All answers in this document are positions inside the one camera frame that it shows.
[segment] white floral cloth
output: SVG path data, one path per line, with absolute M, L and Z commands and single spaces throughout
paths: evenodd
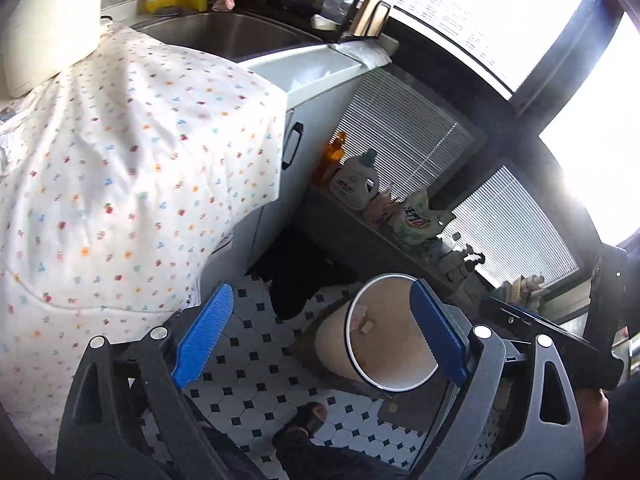
M 286 94 L 111 25 L 15 106 L 0 126 L 15 146 L 0 178 L 0 402 L 53 466 L 89 339 L 163 322 L 220 240 L 278 197 Z

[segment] beige trash bin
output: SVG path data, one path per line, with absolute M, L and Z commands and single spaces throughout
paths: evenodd
M 405 274 L 381 274 L 325 319 L 315 341 L 322 364 L 388 392 L 405 392 L 427 381 L 438 364 L 411 313 L 414 281 Z

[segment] cabinet door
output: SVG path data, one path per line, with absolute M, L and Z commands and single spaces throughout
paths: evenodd
M 261 210 L 245 216 L 234 227 L 231 248 L 211 260 L 200 277 L 200 293 L 203 303 L 209 298 L 220 282 L 232 282 L 244 276 L 249 268 L 249 257 L 254 244 L 255 232 Z
M 262 208 L 251 260 L 257 260 L 289 225 L 311 174 L 338 127 L 360 78 L 347 81 L 296 108 L 285 136 L 280 196 Z

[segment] foot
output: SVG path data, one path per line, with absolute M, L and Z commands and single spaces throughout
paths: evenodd
M 312 412 L 316 415 L 317 418 L 322 420 L 322 422 L 326 421 L 328 412 L 324 404 L 318 404 L 311 409 Z M 289 433 L 290 431 L 303 431 L 306 436 L 309 436 L 309 432 L 305 428 L 300 428 L 300 426 L 291 426 L 285 433 Z

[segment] black sandal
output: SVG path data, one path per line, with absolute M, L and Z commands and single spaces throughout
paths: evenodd
M 276 442 L 286 431 L 292 426 L 303 428 L 309 434 L 309 438 L 313 437 L 324 422 L 318 418 L 318 416 L 312 411 L 316 406 L 322 406 L 321 402 L 310 402 L 304 406 L 298 408 L 298 412 L 293 418 L 285 424 L 278 432 L 273 436 L 273 441 Z

